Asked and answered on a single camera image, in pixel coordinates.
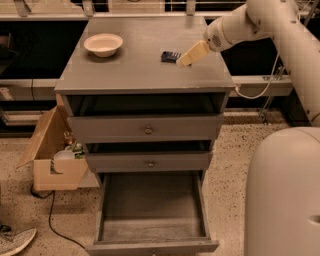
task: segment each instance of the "white bowl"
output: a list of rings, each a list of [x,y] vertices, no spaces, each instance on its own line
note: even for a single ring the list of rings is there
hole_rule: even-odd
[[[113,34],[98,34],[87,38],[84,47],[99,57],[109,57],[116,53],[122,45],[120,36]]]
[[[74,153],[70,150],[61,150],[53,156],[53,160],[74,159]]]

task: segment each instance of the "shoe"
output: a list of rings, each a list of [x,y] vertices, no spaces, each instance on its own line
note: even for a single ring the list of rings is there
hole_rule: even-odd
[[[18,234],[1,233],[0,256],[10,256],[21,252],[35,237],[36,232],[36,228],[31,228]]]

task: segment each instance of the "drawer knob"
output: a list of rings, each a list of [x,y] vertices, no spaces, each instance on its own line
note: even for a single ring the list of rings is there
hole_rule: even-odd
[[[144,132],[145,132],[145,134],[150,135],[150,134],[152,134],[153,130],[150,126],[147,126],[146,129],[144,130]]]
[[[155,163],[154,163],[153,161],[149,161],[149,162],[148,162],[148,167],[149,167],[149,168],[154,167],[154,165],[155,165]]]

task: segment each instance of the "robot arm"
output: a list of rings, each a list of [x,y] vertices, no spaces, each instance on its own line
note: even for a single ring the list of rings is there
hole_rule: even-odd
[[[209,24],[203,35],[214,52],[222,52],[243,41],[255,41],[271,37],[270,33],[261,30],[247,15],[244,4],[230,13]]]
[[[320,42],[298,17],[294,0],[247,0],[229,16],[209,24],[204,41],[183,54],[177,64],[187,66],[206,56],[207,49],[221,52],[242,41],[270,37],[311,125],[320,127]]]

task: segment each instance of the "speckled floor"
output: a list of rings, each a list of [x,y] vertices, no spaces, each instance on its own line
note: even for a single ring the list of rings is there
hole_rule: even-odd
[[[248,164],[258,144],[273,132],[288,127],[277,110],[267,113],[271,125],[262,124],[257,111],[228,111],[214,157],[203,184],[208,222],[213,239],[220,242],[206,256],[242,256],[244,249],[244,203]],[[52,196],[30,195],[31,164],[16,169],[27,139],[0,139],[0,221],[16,231],[31,226],[38,230],[20,255],[88,255],[80,246],[54,234],[48,224]],[[96,212],[102,190],[82,188],[57,191],[52,226],[83,245],[93,242]]]

